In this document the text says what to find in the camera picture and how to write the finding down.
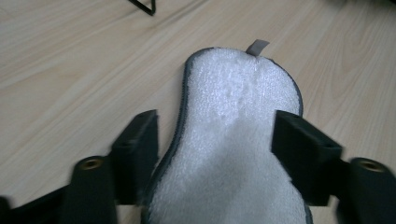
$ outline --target microfiber pad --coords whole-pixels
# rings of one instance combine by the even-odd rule
[[[241,50],[203,49],[186,62],[183,92],[181,134],[153,191],[150,223],[309,222],[270,148],[276,110],[302,114],[289,74]]]

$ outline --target cleaning pad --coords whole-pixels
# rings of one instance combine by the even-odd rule
[[[176,134],[148,194],[149,222],[310,223],[271,153],[276,110],[301,115],[303,105],[273,61],[237,49],[191,55]]]

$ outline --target light wood surface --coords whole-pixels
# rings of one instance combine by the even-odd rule
[[[396,6],[387,0],[167,0],[150,17],[126,0],[0,2],[0,194],[13,205],[105,155],[137,113],[158,109],[161,154],[176,125],[183,64],[198,49],[262,53],[294,77],[304,117],[396,170]],[[312,208],[335,223],[332,207]],[[122,207],[122,223],[138,211]]]

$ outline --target textured white fabric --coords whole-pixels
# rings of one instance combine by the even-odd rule
[[[299,112],[287,73],[244,51],[209,49],[188,86],[184,133],[151,223],[305,223],[301,195],[270,152],[276,110]]]

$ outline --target wood grain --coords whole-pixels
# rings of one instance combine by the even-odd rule
[[[183,63],[198,49],[271,44],[304,117],[396,169],[396,6],[386,0],[168,0],[154,17],[124,0],[0,2],[0,193],[18,206],[108,152],[137,113],[158,109],[161,154],[175,129]],[[313,208],[315,223],[335,223]],[[138,210],[120,209],[122,223]]]

